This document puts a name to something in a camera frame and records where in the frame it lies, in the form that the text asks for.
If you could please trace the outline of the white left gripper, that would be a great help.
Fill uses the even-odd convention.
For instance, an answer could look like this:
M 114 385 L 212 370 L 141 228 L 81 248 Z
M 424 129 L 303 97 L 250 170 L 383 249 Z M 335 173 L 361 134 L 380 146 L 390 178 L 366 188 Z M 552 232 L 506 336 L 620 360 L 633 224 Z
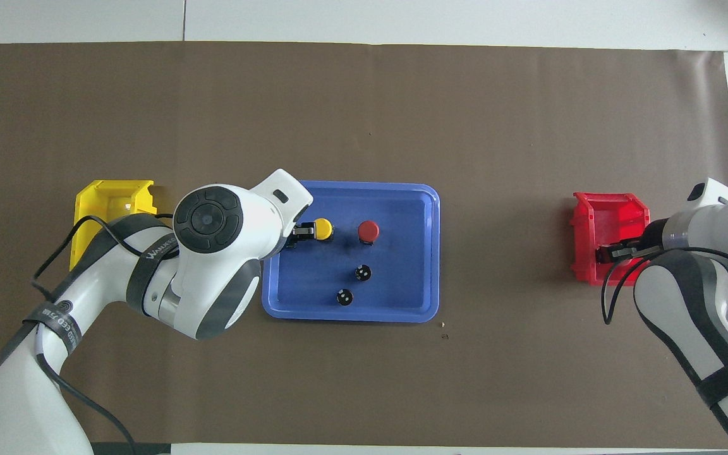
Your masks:
M 316 240 L 315 222 L 296 225 L 314 198 L 301 182 L 286 170 L 278 168 L 268 178 L 252 187 L 250 191 L 266 199 L 278 219 L 275 228 L 265 228 L 266 233 L 271 231 L 274 244 L 272 244 L 271 251 L 262 257 L 264 260 L 280 253 L 292 233 L 297 242 Z

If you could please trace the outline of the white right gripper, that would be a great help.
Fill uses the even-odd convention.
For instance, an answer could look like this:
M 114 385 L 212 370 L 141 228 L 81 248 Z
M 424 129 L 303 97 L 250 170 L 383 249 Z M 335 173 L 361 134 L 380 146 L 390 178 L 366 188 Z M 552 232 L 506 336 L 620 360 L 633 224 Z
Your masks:
M 712 232 L 720 211 L 728 204 L 728 187 L 707 178 L 696 184 L 687 201 L 674 215 L 651 222 L 639 240 L 621 240 L 621 250 L 610 251 L 610 261 L 629 261 L 642 257 L 639 250 L 713 246 Z

